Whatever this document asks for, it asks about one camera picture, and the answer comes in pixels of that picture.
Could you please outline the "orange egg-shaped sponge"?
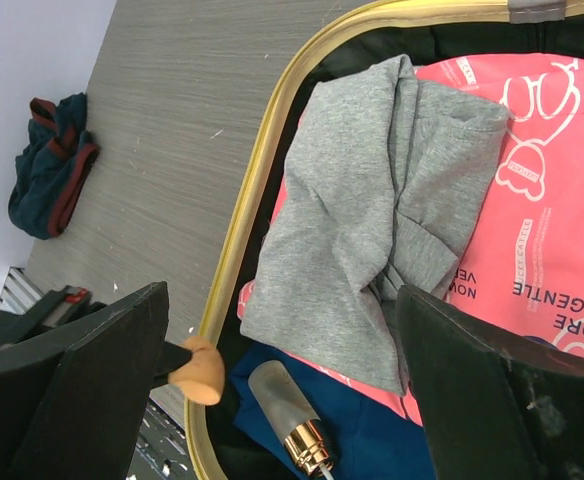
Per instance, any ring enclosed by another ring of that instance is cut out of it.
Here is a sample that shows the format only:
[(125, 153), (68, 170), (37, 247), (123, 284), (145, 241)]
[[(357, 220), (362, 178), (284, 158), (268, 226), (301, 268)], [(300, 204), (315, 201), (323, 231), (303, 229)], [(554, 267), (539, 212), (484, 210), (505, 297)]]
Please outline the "orange egg-shaped sponge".
[(225, 386), (225, 366), (220, 352), (205, 337), (191, 336), (182, 347), (192, 353), (191, 360), (167, 377), (185, 398), (199, 405), (220, 402)]

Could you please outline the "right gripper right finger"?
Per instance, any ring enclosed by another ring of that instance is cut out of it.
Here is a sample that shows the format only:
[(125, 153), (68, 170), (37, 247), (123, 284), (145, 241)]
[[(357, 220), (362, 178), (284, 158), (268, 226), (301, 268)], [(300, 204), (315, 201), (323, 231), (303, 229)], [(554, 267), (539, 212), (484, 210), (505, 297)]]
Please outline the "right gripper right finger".
[(584, 358), (412, 286), (396, 330), (439, 479), (584, 479)]

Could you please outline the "blue shirt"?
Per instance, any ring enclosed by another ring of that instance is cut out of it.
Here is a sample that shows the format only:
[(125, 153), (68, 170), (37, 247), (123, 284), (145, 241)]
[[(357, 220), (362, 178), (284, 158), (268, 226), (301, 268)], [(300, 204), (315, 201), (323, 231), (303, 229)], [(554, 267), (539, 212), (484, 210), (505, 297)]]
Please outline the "blue shirt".
[(248, 386), (260, 364), (280, 361), (318, 413), (335, 442), (338, 479), (434, 479), (423, 429), (345, 384), (285, 353), (253, 343), (230, 372), (239, 396), (234, 425), (282, 463), (268, 479), (303, 479), (266, 420)]

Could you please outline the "pink patterned garment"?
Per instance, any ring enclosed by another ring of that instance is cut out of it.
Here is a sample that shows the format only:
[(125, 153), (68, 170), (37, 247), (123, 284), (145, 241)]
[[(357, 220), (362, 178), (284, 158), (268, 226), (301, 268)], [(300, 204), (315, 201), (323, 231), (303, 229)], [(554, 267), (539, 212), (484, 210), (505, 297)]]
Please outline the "pink patterned garment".
[[(486, 54), (413, 69), (423, 80), (489, 99), (508, 112), (475, 230), (438, 298), (584, 357), (584, 60)], [(291, 356), (406, 419), (421, 419), (409, 385), (396, 395)]]

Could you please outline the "copper round bottle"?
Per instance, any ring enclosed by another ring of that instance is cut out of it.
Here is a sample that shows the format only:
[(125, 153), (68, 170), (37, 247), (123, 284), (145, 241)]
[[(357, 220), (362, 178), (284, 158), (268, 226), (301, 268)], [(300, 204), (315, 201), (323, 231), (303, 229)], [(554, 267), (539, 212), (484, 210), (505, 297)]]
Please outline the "copper round bottle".
[(248, 385), (294, 467), (311, 479), (333, 479), (330, 436), (285, 366), (277, 360), (262, 363)]

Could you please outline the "grey garment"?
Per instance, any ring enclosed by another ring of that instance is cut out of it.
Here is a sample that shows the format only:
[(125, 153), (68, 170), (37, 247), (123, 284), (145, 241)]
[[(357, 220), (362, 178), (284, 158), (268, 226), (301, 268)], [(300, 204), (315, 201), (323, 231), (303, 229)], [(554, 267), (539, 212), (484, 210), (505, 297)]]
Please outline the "grey garment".
[(423, 80), (401, 55), (318, 84), (285, 160), (243, 335), (404, 395), (394, 304), (442, 297), (475, 230), (506, 108)]

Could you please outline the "yellow suitcase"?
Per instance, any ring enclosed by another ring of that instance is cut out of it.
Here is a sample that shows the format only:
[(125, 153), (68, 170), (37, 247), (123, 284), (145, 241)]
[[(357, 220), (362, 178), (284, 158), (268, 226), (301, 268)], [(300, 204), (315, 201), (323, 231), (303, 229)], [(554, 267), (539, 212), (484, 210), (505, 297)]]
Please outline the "yellow suitcase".
[(239, 396), (230, 372), (253, 343), (263, 344), (242, 334), (237, 308), (255, 279), (286, 156), (314, 88), (401, 55), (424, 67), (486, 54), (584, 60), (584, 1), (377, 1), (329, 24), (288, 64), (262, 118), (200, 328), (219, 348), (229, 381), (219, 405), (186, 409), (199, 478), (268, 479), (282, 466), (234, 425)]

